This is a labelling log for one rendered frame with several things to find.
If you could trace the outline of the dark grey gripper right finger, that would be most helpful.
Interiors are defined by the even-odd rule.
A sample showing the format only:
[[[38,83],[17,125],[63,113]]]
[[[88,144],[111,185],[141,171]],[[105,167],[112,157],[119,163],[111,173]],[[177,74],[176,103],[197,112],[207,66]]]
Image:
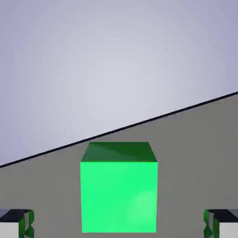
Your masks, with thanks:
[[[238,209],[204,211],[204,238],[238,238]]]

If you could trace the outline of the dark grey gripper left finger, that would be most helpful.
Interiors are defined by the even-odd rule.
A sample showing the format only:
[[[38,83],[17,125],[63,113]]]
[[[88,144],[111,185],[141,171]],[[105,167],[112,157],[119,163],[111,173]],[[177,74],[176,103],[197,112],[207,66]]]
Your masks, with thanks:
[[[0,210],[0,238],[34,238],[33,223],[33,210]]]

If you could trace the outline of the small green cube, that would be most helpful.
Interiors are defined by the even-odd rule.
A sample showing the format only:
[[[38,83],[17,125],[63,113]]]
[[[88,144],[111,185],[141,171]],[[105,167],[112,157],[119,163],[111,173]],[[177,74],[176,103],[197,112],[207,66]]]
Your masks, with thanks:
[[[83,233],[155,233],[158,162],[148,142],[90,142],[80,162]]]

